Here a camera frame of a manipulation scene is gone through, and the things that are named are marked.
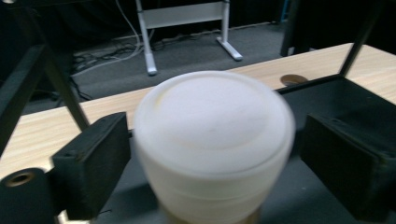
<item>stand leg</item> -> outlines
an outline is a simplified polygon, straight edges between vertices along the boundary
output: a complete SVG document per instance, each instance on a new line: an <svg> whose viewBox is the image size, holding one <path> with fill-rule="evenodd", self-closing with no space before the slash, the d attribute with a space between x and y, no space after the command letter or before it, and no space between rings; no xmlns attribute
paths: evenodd
<svg viewBox="0 0 396 224"><path fill-rule="evenodd" d="M56 91L58 91L64 103L67 106L70 114L73 116L77 126L81 131L84 131L90 126L87 117L84 114L81 106L78 103L74 93L70 89L67 80L63 77L58 65L52 60L51 52L47 51L49 60L45 67L45 72Z"/></svg>
<svg viewBox="0 0 396 224"><path fill-rule="evenodd" d="M341 77L346 77L349 72L352 64L355 62L356 57L358 57L359 52L361 51L361 46L366 42L373 28L375 27L376 21L378 20L383 8L385 6L386 1L374 1L371 7L371 11L369 15L366 17L366 21L362 25L361 29L358 32L358 36L350 49L348 55L346 56L346 60L344 61L343 66L341 67L339 75Z"/></svg>
<svg viewBox="0 0 396 224"><path fill-rule="evenodd" d="M241 54L236 51L236 49L233 48L228 43L228 20L230 18L230 0L224 0L223 1L223 9L222 9L222 21L221 21L221 37L218 37L219 43L227 50L227 52L233 57L234 60L236 61L242 61L243 57Z"/></svg>
<svg viewBox="0 0 396 224"><path fill-rule="evenodd" d="M145 49L146 67L149 76L157 74L157 67L155 66L154 57L152 56L151 46L149 45L149 35L146 28L145 19L143 18L143 8L140 0L136 0L137 17L139 18L140 29L143 36L143 45Z"/></svg>

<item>round hole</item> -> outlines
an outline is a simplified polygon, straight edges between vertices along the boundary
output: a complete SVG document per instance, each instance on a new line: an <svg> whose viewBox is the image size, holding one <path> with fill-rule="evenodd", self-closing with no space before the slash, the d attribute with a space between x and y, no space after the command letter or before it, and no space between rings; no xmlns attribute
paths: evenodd
<svg viewBox="0 0 396 224"><path fill-rule="evenodd" d="M17 187L31 181L34 177L35 174L32 172L14 175L7 181L6 186L11 188Z"/></svg>
<svg viewBox="0 0 396 224"><path fill-rule="evenodd" d="M292 86L295 84L306 82L308 81L308 79L306 79L306 77L302 77L299 75L285 75L280 78L280 81L285 86Z"/></svg>

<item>gray carpet floor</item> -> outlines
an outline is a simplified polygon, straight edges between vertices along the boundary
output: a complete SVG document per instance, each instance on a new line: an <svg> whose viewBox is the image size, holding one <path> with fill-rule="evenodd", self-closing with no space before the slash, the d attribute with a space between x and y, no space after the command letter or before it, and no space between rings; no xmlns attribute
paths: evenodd
<svg viewBox="0 0 396 224"><path fill-rule="evenodd" d="M90 95L92 99L98 99L155 86L166 79L189 72L227 70L270 61L280 58L285 28L286 23L262 23L231 29L229 42L243 55L241 62L234 61L220 46L216 40L220 32L215 31L193 35L191 38L180 38L170 44L154 44L152 47L158 49L153 51L153 55L159 71L154 77L148 76L143 52L129 60L97 66L72 77L81 92ZM34 113L62 105L62 102L50 98L34 100L25 107L23 113Z"/></svg>

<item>black metal frame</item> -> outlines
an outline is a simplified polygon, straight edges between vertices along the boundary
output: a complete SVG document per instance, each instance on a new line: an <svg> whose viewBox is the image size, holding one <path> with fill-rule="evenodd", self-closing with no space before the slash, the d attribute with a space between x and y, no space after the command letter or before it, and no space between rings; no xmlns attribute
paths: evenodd
<svg viewBox="0 0 396 224"><path fill-rule="evenodd" d="M349 71L350 67L352 66L353 62L355 62L356 57L361 50L361 46L367 41L370 33L372 32L375 23L378 21L381 12L383 11L384 5L387 0L374 0L373 6L369 15L366 18L363 26L361 27L356 40L348 53L346 60L344 61L343 66L339 72L339 75L342 77L347 76L347 72Z"/></svg>
<svg viewBox="0 0 396 224"><path fill-rule="evenodd" d="M48 76L55 89L64 98L78 127L83 131L90 125L61 70L52 60L48 48L44 45L30 47L0 90L0 127L2 127L0 157L18 123L24 106L29 101L43 74Z"/></svg>

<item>white metal stand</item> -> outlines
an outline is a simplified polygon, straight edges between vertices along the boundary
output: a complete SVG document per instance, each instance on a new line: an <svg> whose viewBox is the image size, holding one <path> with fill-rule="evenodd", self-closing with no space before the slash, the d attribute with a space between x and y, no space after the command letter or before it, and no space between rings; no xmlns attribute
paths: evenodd
<svg viewBox="0 0 396 224"><path fill-rule="evenodd" d="M221 36L217 38L219 43L236 60L241 61L242 55L238 53L228 43L228 26L230 17L230 0L222 2L195 4L182 7L164 7L150 10L143 10L140 0L136 1L137 16L143 36L143 44L146 58L148 75L157 74L154 57L149 45L149 35L147 29L154 29L165 26L181 25L201 21L221 20Z"/></svg>

